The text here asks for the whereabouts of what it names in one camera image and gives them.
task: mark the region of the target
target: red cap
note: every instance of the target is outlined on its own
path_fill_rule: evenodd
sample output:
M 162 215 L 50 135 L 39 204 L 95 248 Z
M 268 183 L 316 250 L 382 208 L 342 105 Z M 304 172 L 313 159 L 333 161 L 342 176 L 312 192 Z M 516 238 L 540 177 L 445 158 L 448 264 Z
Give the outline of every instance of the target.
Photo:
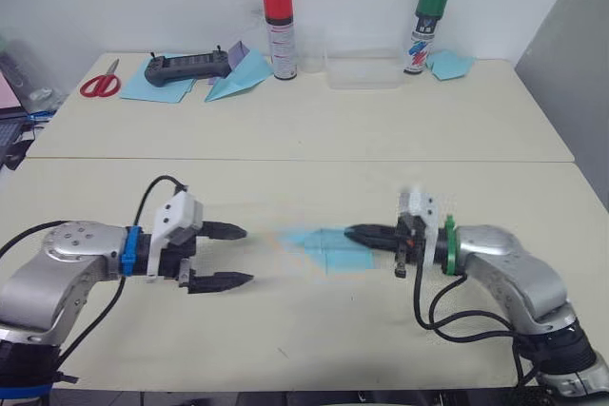
M 292 0 L 265 0 L 265 16 L 270 19 L 292 17 Z

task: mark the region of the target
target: clear plastic box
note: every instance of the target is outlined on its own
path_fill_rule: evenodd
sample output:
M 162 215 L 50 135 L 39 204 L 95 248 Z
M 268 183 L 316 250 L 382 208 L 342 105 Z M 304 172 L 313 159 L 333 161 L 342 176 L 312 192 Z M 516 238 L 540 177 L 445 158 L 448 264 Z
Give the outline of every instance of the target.
M 404 83 L 402 47 L 381 35 L 326 35 L 325 71 L 334 89 L 383 89 Z

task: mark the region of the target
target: laptop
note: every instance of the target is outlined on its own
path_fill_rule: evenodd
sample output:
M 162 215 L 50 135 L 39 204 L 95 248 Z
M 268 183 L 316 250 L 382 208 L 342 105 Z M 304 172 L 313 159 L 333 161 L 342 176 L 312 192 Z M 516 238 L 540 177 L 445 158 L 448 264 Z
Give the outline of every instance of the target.
M 4 165 L 9 148 L 19 138 L 27 122 L 28 113 L 0 73 L 0 167 Z

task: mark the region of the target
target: blue paper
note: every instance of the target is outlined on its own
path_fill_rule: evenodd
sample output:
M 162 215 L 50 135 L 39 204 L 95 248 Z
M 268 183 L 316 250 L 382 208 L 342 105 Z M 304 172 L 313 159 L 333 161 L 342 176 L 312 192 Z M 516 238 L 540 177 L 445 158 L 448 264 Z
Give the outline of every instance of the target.
M 182 54 L 164 54 L 165 57 L 179 57 Z M 119 97 L 122 99 L 147 100 L 150 102 L 165 102 L 168 104 L 179 103 L 184 94 L 190 92 L 195 84 L 194 79 L 172 81 L 166 83 L 163 87 L 157 87 L 150 84 L 144 76 L 144 71 L 149 60 L 146 59 L 138 68 L 135 75 L 127 82 Z
M 288 231 L 282 241 L 302 247 L 326 274 L 374 268 L 372 251 L 347 238 L 341 229 Z
M 473 57 L 461 57 L 453 51 L 440 51 L 427 56 L 427 67 L 439 80 L 465 76 L 474 65 Z
M 216 81 L 206 97 L 206 102 L 254 87 L 272 74 L 272 68 L 260 51 L 251 49 L 226 78 Z

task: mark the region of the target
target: table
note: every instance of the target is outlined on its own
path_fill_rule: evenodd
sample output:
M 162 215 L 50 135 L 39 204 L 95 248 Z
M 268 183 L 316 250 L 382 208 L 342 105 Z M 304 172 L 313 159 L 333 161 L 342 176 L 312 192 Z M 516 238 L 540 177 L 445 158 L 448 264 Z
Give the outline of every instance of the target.
M 413 275 L 375 269 L 325 276 L 278 242 L 290 227 L 394 223 L 398 193 L 420 183 L 442 216 L 513 231 L 569 288 L 582 325 L 609 356 L 609 216 L 573 164 L 170 160 L 26 160 L 0 192 L 0 239 L 56 219 L 129 224 L 155 176 L 171 173 L 205 205 L 205 219 L 237 223 L 250 236 L 200 245 L 202 272 L 243 271 L 254 282 L 189 296 L 174 281 L 128 280 L 107 320 L 73 354 L 76 387 L 111 390 L 380 390 L 507 386 L 515 381 L 507 340 L 451 344 L 412 314 Z M 171 187 L 157 189 L 142 219 Z M 39 247 L 26 240 L 2 259 L 0 282 Z M 449 280 L 425 276 L 424 302 Z M 77 335 L 108 302 L 116 283 L 93 288 Z M 474 280 L 446 298 L 442 313 L 499 312 Z M 455 332 L 488 330 L 480 320 Z
M 126 82 L 148 56 L 104 54 L 83 82 L 116 58 Z M 302 73 L 207 104 L 205 81 L 177 105 L 76 90 L 29 157 L 573 161 L 508 62 L 479 61 L 453 81 L 429 72 L 404 78 L 397 89 L 333 90 L 322 73 Z

